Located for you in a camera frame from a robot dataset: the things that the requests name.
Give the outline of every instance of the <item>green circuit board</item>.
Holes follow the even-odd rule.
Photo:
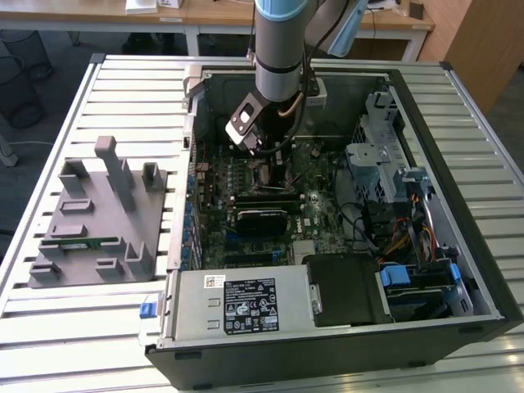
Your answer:
[[[298,144],[287,163],[286,185],[277,193],[301,195],[300,210],[287,216],[287,230],[281,237],[239,237],[234,228],[237,213],[229,203],[231,196],[264,195],[275,192],[259,187],[255,174],[265,161],[234,158],[226,146],[208,147],[200,158],[209,157],[197,168],[201,202],[203,269],[249,267],[230,265],[230,255],[275,254],[274,265],[294,264],[291,244],[298,240],[314,242],[317,253],[348,251],[341,222],[332,196],[332,172],[340,152],[312,155],[313,141]]]

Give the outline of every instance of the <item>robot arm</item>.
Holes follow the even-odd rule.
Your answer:
[[[320,47],[345,56],[367,5],[368,0],[255,0],[256,90],[247,95],[226,126],[241,149],[267,156],[289,143],[304,117],[308,79],[302,78],[301,84],[300,77],[306,74],[313,52]],[[309,57],[304,42],[315,45]],[[299,104],[299,118],[289,129],[287,118]],[[260,119],[267,116],[282,118],[287,138],[266,138],[270,135],[261,128]]]

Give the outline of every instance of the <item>wooden desk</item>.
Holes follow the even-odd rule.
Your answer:
[[[125,15],[125,0],[0,0],[0,29],[183,33],[188,3]]]
[[[125,0],[0,0],[3,20],[158,24],[161,18],[184,23],[186,13],[187,4],[180,9],[159,7],[155,14],[125,15]]]
[[[125,0],[0,0],[1,29],[149,32],[186,34],[189,56],[198,56],[199,34],[249,34],[253,6],[231,0],[185,0],[182,8],[159,7],[155,14],[125,15]],[[416,61],[427,32],[426,18],[393,11],[366,15],[357,38],[409,41],[403,60]]]

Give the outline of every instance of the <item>screw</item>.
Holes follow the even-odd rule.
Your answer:
[[[318,307],[318,302],[316,300],[311,301],[311,308],[313,309],[314,314],[318,314],[320,312],[320,308]]]

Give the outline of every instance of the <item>black plastic cover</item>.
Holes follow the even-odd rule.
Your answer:
[[[324,254],[304,258],[309,284],[317,285],[322,313],[317,327],[391,323],[378,290],[377,264],[369,255]]]

